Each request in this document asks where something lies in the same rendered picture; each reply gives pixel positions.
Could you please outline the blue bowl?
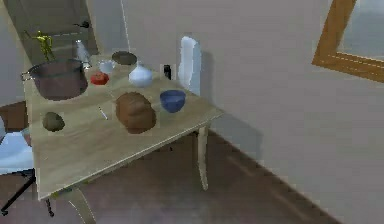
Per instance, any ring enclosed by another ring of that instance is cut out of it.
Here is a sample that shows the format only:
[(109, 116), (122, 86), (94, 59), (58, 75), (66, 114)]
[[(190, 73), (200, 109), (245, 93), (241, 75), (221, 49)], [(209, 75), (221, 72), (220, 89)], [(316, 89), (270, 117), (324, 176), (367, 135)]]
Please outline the blue bowl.
[(181, 90), (166, 90), (160, 94), (161, 106), (169, 113), (179, 112), (185, 101), (186, 93)]

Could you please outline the brown bread loaf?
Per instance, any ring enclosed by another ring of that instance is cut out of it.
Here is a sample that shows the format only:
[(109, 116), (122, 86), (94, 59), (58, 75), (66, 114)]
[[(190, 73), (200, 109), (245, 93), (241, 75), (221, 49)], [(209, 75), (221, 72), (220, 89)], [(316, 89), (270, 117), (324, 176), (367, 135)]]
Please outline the brown bread loaf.
[(156, 124), (151, 103), (138, 92), (126, 92), (117, 98), (116, 117), (130, 134), (141, 134)]

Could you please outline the white round vase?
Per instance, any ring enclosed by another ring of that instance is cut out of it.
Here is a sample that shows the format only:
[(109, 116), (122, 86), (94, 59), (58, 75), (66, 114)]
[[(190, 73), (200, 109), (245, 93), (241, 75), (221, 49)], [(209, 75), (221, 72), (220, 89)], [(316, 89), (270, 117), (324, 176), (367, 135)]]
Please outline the white round vase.
[(152, 72), (142, 64), (137, 64), (130, 72), (128, 79), (135, 87), (144, 88), (152, 83)]

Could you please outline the dark round plate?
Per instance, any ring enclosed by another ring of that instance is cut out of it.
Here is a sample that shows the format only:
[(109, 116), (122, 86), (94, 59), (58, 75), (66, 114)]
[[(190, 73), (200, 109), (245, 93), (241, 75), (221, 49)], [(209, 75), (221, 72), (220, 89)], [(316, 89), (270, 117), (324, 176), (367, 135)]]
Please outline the dark round plate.
[(117, 51), (112, 54), (112, 59), (120, 65), (134, 65), (137, 63), (137, 57), (128, 51)]

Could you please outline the white cup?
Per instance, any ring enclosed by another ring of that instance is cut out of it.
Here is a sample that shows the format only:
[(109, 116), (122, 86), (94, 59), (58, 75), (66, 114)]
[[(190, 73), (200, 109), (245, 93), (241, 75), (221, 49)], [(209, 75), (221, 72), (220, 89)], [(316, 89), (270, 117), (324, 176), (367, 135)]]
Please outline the white cup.
[(102, 60), (99, 62), (99, 70), (105, 74), (111, 74), (115, 65), (113, 60)]

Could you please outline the light wooden table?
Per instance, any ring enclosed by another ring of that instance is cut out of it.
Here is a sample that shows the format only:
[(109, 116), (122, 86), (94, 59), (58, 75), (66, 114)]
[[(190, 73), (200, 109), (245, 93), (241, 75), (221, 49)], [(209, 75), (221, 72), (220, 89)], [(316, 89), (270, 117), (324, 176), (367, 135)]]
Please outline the light wooden table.
[[(223, 111), (188, 91), (184, 107), (177, 113), (168, 113), (161, 106), (160, 94), (181, 86), (155, 72), (150, 86), (137, 88), (128, 81), (128, 74), (134, 68), (133, 65), (117, 65), (106, 85), (89, 84), (82, 95), (64, 101), (46, 100), (32, 81), (23, 82), (37, 198), (40, 201), (58, 197), (68, 200), (84, 224), (96, 224), (96, 220), (80, 191), (82, 185), (194, 131), (198, 133), (200, 180), (202, 188), (208, 188), (207, 133), (212, 120), (220, 117)], [(127, 132), (115, 110), (117, 98), (126, 92), (138, 92), (150, 101), (157, 118), (155, 127), (142, 134)], [(103, 109), (108, 120), (98, 107)], [(63, 118), (62, 130), (51, 132), (43, 127), (47, 112)]]

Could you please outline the red tomato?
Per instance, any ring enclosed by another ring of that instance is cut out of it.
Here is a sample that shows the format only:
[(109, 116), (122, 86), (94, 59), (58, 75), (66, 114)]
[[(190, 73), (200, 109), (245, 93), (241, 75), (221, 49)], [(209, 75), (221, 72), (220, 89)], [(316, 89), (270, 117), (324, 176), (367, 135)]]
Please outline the red tomato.
[(94, 85), (105, 85), (109, 81), (106, 73), (98, 71), (90, 76), (90, 82)]

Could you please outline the large dark metal pot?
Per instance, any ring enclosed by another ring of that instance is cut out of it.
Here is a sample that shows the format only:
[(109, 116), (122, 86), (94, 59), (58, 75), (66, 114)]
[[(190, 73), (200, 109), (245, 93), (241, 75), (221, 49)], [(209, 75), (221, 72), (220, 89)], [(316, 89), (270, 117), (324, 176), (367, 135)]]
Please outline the large dark metal pot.
[(77, 59), (58, 59), (34, 65), (20, 78), (22, 81), (32, 80), (39, 94), (52, 101), (78, 97), (88, 87), (83, 62)]

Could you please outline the brown potato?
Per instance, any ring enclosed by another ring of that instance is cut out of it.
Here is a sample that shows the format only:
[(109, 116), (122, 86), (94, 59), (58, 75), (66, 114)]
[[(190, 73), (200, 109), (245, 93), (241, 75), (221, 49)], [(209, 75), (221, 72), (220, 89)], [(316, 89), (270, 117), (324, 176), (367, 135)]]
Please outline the brown potato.
[(42, 125), (46, 130), (56, 132), (64, 128), (65, 122), (59, 114), (47, 112), (43, 118)]

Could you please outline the yellow green figurine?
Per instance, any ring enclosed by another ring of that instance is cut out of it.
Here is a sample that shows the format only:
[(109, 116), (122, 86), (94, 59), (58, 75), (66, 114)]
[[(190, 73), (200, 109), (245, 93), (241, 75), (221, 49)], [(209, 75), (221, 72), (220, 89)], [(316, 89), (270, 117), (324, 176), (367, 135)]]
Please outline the yellow green figurine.
[(37, 34), (33, 36), (33, 39), (39, 42), (41, 52), (43, 53), (47, 61), (56, 59), (52, 51), (53, 41), (51, 36), (46, 35), (41, 31), (38, 31)]

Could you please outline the grey room door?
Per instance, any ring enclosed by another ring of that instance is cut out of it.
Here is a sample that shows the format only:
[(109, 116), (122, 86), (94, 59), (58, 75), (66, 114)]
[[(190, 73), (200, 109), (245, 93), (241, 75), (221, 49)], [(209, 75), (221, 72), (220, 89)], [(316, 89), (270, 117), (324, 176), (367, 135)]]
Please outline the grey room door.
[[(0, 0), (5, 6), (32, 65), (45, 62), (35, 36), (38, 31), (52, 37), (57, 59), (76, 58), (76, 41), (81, 40), (90, 55), (98, 54), (87, 0)], [(89, 28), (73, 24), (88, 21)]]

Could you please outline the white chair with black legs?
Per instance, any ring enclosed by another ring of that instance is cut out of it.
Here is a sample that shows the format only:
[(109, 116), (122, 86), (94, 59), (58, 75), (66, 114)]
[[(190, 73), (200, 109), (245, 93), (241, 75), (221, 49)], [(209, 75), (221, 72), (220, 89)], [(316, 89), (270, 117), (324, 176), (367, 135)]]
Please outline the white chair with black legs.
[(36, 176), (29, 130), (25, 128), (7, 132), (0, 116), (0, 175), (6, 174), (20, 174), (27, 178), (27, 182), (1, 208), (3, 216), (8, 214), (8, 208), (36, 181)]

